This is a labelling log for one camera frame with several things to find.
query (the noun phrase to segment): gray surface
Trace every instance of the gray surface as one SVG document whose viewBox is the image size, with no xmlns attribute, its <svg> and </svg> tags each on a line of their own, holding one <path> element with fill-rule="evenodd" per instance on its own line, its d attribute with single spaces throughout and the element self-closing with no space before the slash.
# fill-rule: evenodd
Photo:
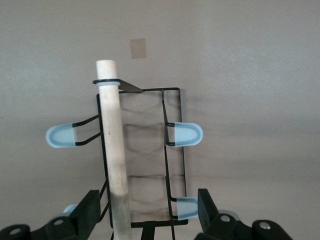
<svg viewBox="0 0 320 240">
<path fill-rule="evenodd" d="M 96 113 L 95 61 L 108 58 L 121 79 L 139 87 L 184 89 L 185 121 L 204 130 L 186 151 L 191 196 L 208 188 L 218 208 L 246 224 L 270 219 L 294 239 L 317 239 L 319 26 L 318 0 L 2 0 L 0 229 L 28 223 L 35 230 L 100 188 L 98 144 L 53 149 L 45 133 Z M 130 39 L 138 38 L 146 40 L 147 58 L 131 59 Z M 157 116 L 137 100 L 129 110 L 157 129 Z M 131 123 L 128 112 L 124 122 Z M 145 151 L 157 152 L 158 141 Z M 160 174 L 160 163 L 139 168 L 141 155 L 127 157 L 128 172 Z M 144 194 L 134 186 L 132 194 Z M 161 199 L 164 188 L 152 186 L 151 200 Z M 107 221 L 91 239 L 110 234 Z M 178 239 L 193 239 L 200 225 L 192 220 L 176 230 Z M 170 229 L 155 234 L 165 239 Z"/>
</svg>

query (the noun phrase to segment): silver bolt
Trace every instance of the silver bolt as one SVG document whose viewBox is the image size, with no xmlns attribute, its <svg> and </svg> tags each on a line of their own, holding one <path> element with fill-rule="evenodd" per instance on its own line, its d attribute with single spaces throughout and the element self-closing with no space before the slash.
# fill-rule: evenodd
<svg viewBox="0 0 320 240">
<path fill-rule="evenodd" d="M 225 222 L 225 223 L 228 223 L 231 221 L 230 217 L 228 217 L 227 215 L 222 215 L 220 219 L 222 220 L 222 222 Z"/>
<path fill-rule="evenodd" d="M 271 226 L 268 223 L 264 222 L 264 221 L 260 222 L 259 226 L 260 226 L 260 228 L 262 228 L 264 230 L 270 230 L 271 229 Z"/>
</svg>

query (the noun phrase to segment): white cylindrical stick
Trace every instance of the white cylindrical stick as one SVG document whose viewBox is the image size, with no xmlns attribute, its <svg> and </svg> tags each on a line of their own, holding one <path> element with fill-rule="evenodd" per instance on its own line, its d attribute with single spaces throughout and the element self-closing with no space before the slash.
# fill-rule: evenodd
<svg viewBox="0 0 320 240">
<path fill-rule="evenodd" d="M 116 63 L 112 60 L 97 61 L 96 69 L 98 80 L 117 78 Z M 99 86 L 103 136 L 108 166 L 114 239 L 131 240 L 131 219 L 119 82 L 99 82 L 97 85 Z"/>
</svg>

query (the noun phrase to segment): blue plastic cap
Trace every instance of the blue plastic cap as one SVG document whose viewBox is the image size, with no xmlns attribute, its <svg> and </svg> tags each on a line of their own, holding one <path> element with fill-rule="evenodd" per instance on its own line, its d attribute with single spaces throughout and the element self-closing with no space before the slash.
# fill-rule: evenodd
<svg viewBox="0 0 320 240">
<path fill-rule="evenodd" d="M 178 197 L 176 199 L 178 220 L 193 219 L 198 217 L 197 197 Z"/>
<path fill-rule="evenodd" d="M 175 122 L 174 141 L 176 147 L 197 145 L 204 136 L 202 128 L 195 123 Z"/>
<path fill-rule="evenodd" d="M 45 138 L 46 142 L 56 149 L 76 147 L 76 131 L 72 123 L 51 127 Z"/>
</svg>

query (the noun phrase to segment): screw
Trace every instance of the screw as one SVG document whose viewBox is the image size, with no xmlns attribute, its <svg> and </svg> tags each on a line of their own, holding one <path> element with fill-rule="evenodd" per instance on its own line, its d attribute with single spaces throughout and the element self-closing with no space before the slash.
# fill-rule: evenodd
<svg viewBox="0 0 320 240">
<path fill-rule="evenodd" d="M 270 230 L 271 229 L 271 226 L 268 223 L 264 222 L 264 221 L 260 222 L 259 226 L 260 226 L 260 228 L 262 228 L 264 230 Z"/>
<path fill-rule="evenodd" d="M 222 222 L 225 222 L 225 223 L 228 223 L 231 221 L 230 217 L 228 217 L 227 215 L 222 215 L 220 219 L 222 220 Z"/>
</svg>

